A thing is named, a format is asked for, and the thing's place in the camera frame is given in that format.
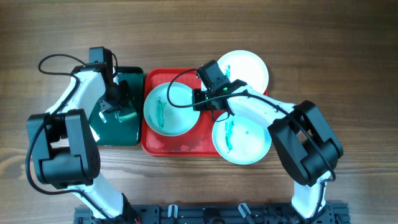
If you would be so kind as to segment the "green yellow scrub sponge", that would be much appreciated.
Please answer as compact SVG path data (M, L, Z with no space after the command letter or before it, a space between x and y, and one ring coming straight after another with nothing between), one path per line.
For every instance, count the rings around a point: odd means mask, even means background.
M130 119L133 119L137 116L136 111L129 111L129 110L120 110L120 117L121 117L121 122L123 123L125 121L128 121Z

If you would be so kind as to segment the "pale blue plate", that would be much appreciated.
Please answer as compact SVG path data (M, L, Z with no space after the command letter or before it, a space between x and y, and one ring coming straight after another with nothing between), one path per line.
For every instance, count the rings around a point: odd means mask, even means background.
M268 130L242 116L221 114L212 129L212 141L221 157L233 164L260 161L271 148Z
M164 136L179 136L196 125L200 112L193 108L177 108L192 102L192 89L183 83L163 83L147 95L144 102L144 119L149 127Z

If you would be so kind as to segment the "white plate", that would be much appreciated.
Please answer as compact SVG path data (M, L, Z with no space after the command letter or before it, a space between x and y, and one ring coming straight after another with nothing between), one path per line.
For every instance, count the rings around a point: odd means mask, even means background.
M224 54L216 62L230 82L241 80L256 93L267 96L269 71L258 55L247 50L234 50Z

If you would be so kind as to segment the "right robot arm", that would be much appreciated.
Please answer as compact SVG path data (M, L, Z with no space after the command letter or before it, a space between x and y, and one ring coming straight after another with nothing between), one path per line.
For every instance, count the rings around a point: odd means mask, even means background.
M325 206L325 189L343 147L317 105L305 100L283 103L257 92L242 80L231 81L215 60L195 71L205 85L194 108L225 110L266 128L282 166L295 182L292 206L313 222Z

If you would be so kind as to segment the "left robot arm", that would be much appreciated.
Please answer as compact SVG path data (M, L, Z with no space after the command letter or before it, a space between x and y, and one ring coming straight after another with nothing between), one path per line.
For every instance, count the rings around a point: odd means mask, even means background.
M29 148L25 173L45 195L73 194L92 212L95 223L139 223L126 196L100 171L101 159L89 118L95 107L123 123L137 116L128 82L119 81L116 55L104 47L89 50L68 77L71 82L45 113L27 120Z

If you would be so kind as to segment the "dark green tray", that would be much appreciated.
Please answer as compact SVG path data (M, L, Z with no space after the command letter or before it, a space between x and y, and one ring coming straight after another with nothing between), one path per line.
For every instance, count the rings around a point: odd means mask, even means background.
M130 102L121 110L136 111L133 119L120 123L114 112L103 113L107 122L103 123L98 113L100 108L95 103L90 114L89 124L94 139L99 146L134 146L141 139L142 108L144 98L144 71L140 67L119 67L116 81L126 80L129 84Z

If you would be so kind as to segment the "red plastic tray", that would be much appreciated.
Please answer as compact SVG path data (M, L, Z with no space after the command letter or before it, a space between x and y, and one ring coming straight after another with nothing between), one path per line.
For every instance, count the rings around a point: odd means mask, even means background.
M149 93L155 87L170 82L185 68L156 68L149 72L144 85L144 99L149 101ZM212 139L211 131L214 126L214 119L221 116L222 112L201 111L197 123L185 134L179 136L164 136L156 133L147 123L142 120L143 150L152 156L198 156L218 157Z

